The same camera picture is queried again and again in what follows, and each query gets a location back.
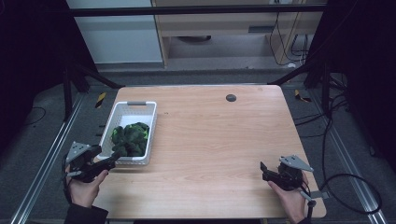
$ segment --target table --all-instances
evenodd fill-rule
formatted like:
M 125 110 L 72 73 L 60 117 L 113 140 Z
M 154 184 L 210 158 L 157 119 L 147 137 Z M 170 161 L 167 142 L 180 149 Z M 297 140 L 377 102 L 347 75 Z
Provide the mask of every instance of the table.
M 132 87 L 118 101 L 157 102 L 157 124 L 149 165 L 115 168 L 101 185 L 94 205 L 108 218 L 286 216 L 260 161 L 276 171 L 280 156 L 307 158 L 278 86 Z M 318 200 L 313 217 L 325 214 Z

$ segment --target green leafy vegetable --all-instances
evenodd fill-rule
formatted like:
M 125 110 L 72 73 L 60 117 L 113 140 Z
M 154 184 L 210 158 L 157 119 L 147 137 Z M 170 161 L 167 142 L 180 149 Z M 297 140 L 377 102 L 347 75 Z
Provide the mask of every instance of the green leafy vegetable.
M 118 126 L 111 134 L 114 143 L 112 150 L 122 157 L 142 157 L 146 153 L 149 138 L 149 126 L 142 122 L 128 124 L 125 128 Z

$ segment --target hand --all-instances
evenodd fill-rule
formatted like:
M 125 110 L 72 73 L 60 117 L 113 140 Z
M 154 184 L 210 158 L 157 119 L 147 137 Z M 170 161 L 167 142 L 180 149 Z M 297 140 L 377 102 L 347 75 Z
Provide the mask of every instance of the hand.
M 102 171 L 91 183 L 84 183 L 76 179 L 68 179 L 69 192 L 72 203 L 91 208 L 93 201 L 98 196 L 99 185 L 105 180 L 108 170 Z
M 306 175 L 303 172 L 303 180 L 308 184 Z M 276 183 L 268 181 L 268 185 L 274 190 L 285 209 L 286 215 L 288 216 L 292 224 L 299 223 L 302 221 L 304 216 L 305 198 L 301 195 L 300 189 L 294 189 L 291 191 L 285 191 L 280 188 Z

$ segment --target black sleeve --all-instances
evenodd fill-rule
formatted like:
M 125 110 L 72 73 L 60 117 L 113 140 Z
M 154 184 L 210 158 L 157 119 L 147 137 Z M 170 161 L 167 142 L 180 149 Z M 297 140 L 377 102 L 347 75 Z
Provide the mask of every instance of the black sleeve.
M 70 204 L 64 224 L 105 223 L 108 212 L 105 209 L 93 206 L 86 208 Z
M 311 220 L 309 220 L 308 218 L 304 218 L 301 222 L 297 224 L 311 224 Z

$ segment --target metal bar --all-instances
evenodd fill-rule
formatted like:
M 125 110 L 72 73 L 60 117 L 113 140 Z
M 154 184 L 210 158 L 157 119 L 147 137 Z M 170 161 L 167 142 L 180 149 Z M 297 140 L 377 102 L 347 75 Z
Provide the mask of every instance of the metal bar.
M 316 94 L 315 91 L 309 90 L 310 95 L 312 96 L 313 102 L 315 102 L 315 105 L 318 108 L 319 112 L 323 112 L 319 103 L 319 97 Z M 327 120 L 323 117 L 323 122 L 327 124 Z M 341 159 L 341 163 L 343 163 L 344 168 L 346 169 L 347 172 L 353 175 L 361 175 L 361 171 L 359 170 L 358 166 L 356 163 L 353 161 L 353 159 L 349 156 L 349 153 L 347 152 L 347 147 L 344 145 L 343 140 L 339 133 L 337 132 L 335 127 L 332 127 L 329 131 L 329 134 L 332 138 L 332 141 L 334 143 L 334 148 Z M 378 204 L 376 202 L 374 194 L 371 192 L 370 188 L 364 184 L 361 181 L 358 181 L 357 179 L 353 178 L 351 179 L 352 186 L 355 189 L 355 192 L 357 193 L 359 199 L 361 200 L 361 204 L 364 207 L 366 211 L 373 211 L 377 208 Z M 375 224 L 385 224 L 388 223 L 384 214 L 382 213 L 381 210 L 379 210 L 377 213 L 369 215 L 368 218 L 372 223 Z
M 257 12 L 316 12 L 330 8 L 326 4 L 287 5 L 235 5 L 235 6 L 191 6 L 191 7 L 113 7 L 113 8 L 72 8 L 67 10 L 46 9 L 42 12 L 56 16 L 105 17 L 143 16 L 176 14 L 219 14 Z
M 53 163 L 55 162 L 63 144 L 64 139 L 66 138 L 67 134 L 70 131 L 71 126 L 77 116 L 77 113 L 81 107 L 81 103 L 83 100 L 83 94 L 79 93 L 78 97 L 75 102 L 73 113 L 71 114 L 68 121 L 64 121 L 60 131 L 58 132 L 57 136 L 55 137 L 54 142 L 52 143 L 49 152 L 47 153 L 46 158 L 43 161 L 40 169 L 35 176 L 32 185 L 28 189 L 27 193 L 25 194 L 20 206 L 18 207 L 15 214 L 12 216 L 11 223 L 12 224 L 23 224 L 26 222 L 27 218 L 29 217 L 30 212 L 32 211 L 33 206 L 35 205 L 35 201 L 40 194 L 47 177 L 50 173 L 50 169 L 52 168 Z

